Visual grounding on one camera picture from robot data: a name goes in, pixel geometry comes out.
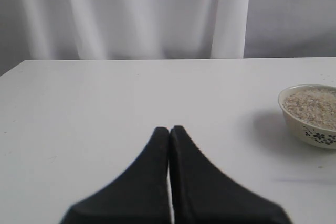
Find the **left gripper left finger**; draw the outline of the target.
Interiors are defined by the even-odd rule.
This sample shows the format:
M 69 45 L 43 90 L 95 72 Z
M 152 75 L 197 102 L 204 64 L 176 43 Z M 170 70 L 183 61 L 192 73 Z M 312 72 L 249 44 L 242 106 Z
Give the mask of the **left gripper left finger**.
M 72 205 L 61 223 L 170 223 L 169 131 L 154 129 L 147 145 L 113 182 Z

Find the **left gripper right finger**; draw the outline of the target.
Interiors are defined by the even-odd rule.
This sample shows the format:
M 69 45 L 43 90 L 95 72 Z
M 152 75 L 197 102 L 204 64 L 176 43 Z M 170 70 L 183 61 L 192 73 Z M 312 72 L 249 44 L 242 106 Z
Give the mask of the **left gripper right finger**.
M 170 132 L 169 170 L 175 223 L 290 223 L 279 205 L 213 165 L 182 126 Z

